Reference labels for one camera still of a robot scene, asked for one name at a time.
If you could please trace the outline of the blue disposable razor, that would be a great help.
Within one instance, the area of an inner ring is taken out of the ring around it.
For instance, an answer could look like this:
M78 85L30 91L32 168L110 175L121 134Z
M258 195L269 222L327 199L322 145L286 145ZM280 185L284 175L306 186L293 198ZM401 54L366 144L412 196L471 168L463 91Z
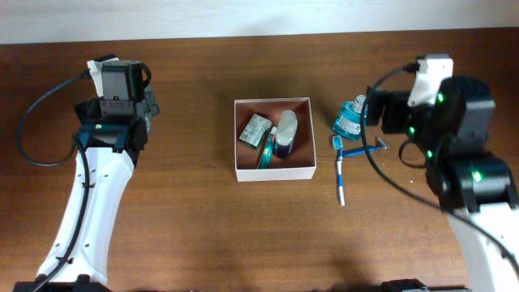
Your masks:
M376 144L368 145L367 149L369 152L374 152L379 149L387 150L388 145L382 140L382 138L380 136L378 136L376 138ZM357 156L357 155L361 155L361 154L365 154L365 153L366 153L366 151L365 151L364 147L360 147L360 148L353 148L353 149L349 149L349 150L343 150L341 152L341 156L343 158L345 158L345 157L353 157L353 156Z

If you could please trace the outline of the blue mouthwash bottle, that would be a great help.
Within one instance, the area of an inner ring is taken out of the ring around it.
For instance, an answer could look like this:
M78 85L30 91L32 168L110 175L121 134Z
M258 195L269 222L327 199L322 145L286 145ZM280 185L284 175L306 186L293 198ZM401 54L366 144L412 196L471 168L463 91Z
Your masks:
M356 96L352 101L345 101L340 109L340 114L333 123L332 129L341 137L357 141L361 138L361 110L366 97Z

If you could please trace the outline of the blue white toothbrush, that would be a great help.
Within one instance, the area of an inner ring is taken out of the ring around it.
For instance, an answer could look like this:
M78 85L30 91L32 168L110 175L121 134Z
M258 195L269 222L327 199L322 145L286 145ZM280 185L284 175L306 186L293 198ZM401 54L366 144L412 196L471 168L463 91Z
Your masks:
M342 177L342 162L343 162L343 144L342 138L339 135L335 135L332 138L332 146L337 151L337 190L340 205L345 207L345 193L343 186Z

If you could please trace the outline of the clear hand soap pump bottle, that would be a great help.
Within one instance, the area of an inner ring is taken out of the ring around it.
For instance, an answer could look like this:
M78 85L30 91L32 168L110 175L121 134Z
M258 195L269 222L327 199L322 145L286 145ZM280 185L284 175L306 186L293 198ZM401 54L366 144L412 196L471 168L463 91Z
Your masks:
M297 129L298 120L295 112L292 110L282 112L275 134L274 155L276 157L286 158L290 155Z

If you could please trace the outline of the white green soap packet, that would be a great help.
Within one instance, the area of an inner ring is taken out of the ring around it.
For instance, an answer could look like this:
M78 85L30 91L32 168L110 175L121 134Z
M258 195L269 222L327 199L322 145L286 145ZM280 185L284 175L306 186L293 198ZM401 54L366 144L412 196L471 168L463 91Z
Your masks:
M246 146L257 149L264 138L267 130L272 126L272 122L258 114L253 114L248 124L238 137L238 141Z

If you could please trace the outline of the red green toothpaste tube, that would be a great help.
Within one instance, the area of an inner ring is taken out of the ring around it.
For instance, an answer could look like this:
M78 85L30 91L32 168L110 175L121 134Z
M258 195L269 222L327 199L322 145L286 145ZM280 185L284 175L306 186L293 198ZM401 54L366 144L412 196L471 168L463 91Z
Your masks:
M268 137L266 139L266 144L264 145L264 149L261 153L261 157L259 159L259 164L257 165L258 169L267 169L270 166L271 160L272 160L272 153L274 149L275 144L275 136L277 133L277 128L272 127L271 131L268 134Z

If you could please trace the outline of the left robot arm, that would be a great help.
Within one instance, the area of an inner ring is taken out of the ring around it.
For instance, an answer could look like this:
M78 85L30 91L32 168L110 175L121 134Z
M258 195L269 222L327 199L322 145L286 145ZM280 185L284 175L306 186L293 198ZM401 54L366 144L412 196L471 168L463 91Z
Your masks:
M68 157L75 177L61 225L33 281L15 291L106 291L109 244L122 194L160 113L148 66L108 54L80 74L97 95L75 105L80 127Z

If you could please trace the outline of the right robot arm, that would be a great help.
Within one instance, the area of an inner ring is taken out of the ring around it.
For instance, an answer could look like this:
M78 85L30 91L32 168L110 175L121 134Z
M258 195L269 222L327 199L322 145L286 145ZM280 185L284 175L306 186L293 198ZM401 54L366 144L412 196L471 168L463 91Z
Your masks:
M472 291L518 289L518 191L506 162L486 149L495 108L485 82L454 75L448 54L424 54L369 86L361 109L361 128L380 124L385 134L404 134L424 155L437 202L377 173L446 214Z

